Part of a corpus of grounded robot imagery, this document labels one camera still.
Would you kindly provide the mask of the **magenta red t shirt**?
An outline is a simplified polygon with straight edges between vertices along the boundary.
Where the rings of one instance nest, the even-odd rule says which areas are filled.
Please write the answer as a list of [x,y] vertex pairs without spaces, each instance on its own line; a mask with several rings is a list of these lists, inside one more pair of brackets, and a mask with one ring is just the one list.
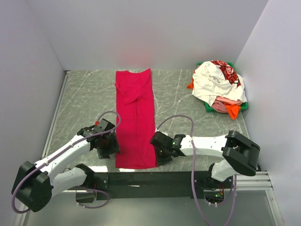
[[116,130],[119,152],[116,168],[155,168],[156,154],[150,140],[155,133],[155,105],[151,69],[133,73],[117,71]]

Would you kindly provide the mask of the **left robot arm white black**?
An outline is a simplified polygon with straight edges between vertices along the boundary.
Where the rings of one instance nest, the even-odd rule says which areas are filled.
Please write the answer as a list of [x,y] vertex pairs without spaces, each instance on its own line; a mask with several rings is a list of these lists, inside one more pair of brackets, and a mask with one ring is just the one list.
[[38,212],[57,194],[74,187],[91,191],[93,195],[102,193],[110,200],[110,196],[98,187],[95,172],[90,167],[81,163],[65,170],[74,160],[93,149],[108,158],[118,149],[115,132],[91,132],[86,137],[77,134],[48,157],[35,163],[24,162],[18,170],[11,192],[14,212],[26,212],[17,209],[15,200],[24,204],[27,211]]

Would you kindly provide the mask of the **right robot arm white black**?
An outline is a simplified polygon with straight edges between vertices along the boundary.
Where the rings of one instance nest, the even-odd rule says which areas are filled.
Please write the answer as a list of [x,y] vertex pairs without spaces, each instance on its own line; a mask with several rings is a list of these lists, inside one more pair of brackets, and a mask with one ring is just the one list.
[[210,165],[203,180],[209,189],[217,188],[236,174],[253,177],[257,172],[260,146],[234,130],[217,137],[178,134],[174,138],[157,131],[150,144],[155,149],[157,165],[167,164],[173,157],[193,154],[222,158]]

